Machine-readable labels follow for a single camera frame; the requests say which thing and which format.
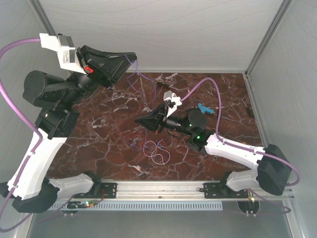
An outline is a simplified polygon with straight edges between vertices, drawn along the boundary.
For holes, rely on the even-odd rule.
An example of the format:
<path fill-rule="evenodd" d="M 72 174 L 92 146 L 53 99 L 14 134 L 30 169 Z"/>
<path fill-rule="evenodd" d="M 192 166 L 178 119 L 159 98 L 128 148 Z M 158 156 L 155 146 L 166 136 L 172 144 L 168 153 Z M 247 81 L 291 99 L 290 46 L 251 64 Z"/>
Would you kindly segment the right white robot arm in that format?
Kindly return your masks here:
<path fill-rule="evenodd" d="M 257 188 L 281 196 L 287 186 L 291 168 L 278 146 L 256 147 L 217 136 L 206 128 L 207 119 L 199 109 L 190 109 L 181 118 L 168 116 L 166 107 L 160 105 L 152 113 L 135 118 L 135 122 L 156 134 L 168 129 L 187 135 L 187 144 L 193 151 L 224 157 L 247 167 L 247 171 L 229 172 L 224 177 L 219 184 L 224 197 Z"/>

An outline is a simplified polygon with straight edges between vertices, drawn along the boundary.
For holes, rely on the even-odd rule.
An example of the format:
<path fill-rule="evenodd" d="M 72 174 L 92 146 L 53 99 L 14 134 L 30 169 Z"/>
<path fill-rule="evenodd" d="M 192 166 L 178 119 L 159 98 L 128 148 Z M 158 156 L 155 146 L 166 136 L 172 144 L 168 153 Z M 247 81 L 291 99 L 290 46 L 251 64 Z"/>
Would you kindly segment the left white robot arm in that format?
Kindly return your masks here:
<path fill-rule="evenodd" d="M 111 53 L 88 46 L 56 50 L 60 66 L 71 72 L 67 79 L 42 71 L 31 71 L 24 81 L 23 98 L 40 108 L 28 151 L 15 175 L 0 185 L 0 193 L 13 200 L 19 213 L 42 213 L 59 199 L 78 194 L 97 197 L 101 179 L 92 172 L 77 176 L 47 178 L 57 152 L 72 134 L 79 112 L 74 106 L 103 86 L 111 89 L 132 63 L 134 52 Z"/>

